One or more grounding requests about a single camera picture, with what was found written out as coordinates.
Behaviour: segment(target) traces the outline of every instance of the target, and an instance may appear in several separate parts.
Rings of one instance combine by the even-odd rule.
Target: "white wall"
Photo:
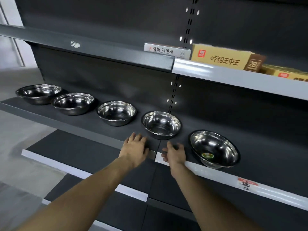
[[[0,0],[1,24],[23,26],[15,0]],[[2,66],[37,67],[31,47],[22,40],[0,37],[0,69]]]

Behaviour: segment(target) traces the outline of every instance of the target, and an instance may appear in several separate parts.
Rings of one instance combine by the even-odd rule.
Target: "floor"
[[[0,100],[42,82],[37,68],[0,70]],[[21,156],[22,149],[54,128],[0,111],[0,130],[0,230],[12,230],[41,207],[42,198],[65,173]]]

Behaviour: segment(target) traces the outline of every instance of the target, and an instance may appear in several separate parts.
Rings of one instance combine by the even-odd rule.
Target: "person's left arm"
[[[145,137],[133,133],[117,159],[37,212],[18,231],[88,230],[125,175],[145,160],[149,151],[145,142]]]

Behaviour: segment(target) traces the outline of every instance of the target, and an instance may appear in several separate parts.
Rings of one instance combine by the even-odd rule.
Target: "red and white price tag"
[[[237,187],[241,190],[256,191],[258,184],[243,178],[237,178]]]

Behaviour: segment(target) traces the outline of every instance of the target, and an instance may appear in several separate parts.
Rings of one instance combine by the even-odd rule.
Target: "forearm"
[[[172,174],[202,231],[260,230],[230,202],[207,188],[204,181],[186,166],[177,167]]]
[[[27,221],[20,231],[88,230],[131,165],[125,157],[78,183]]]

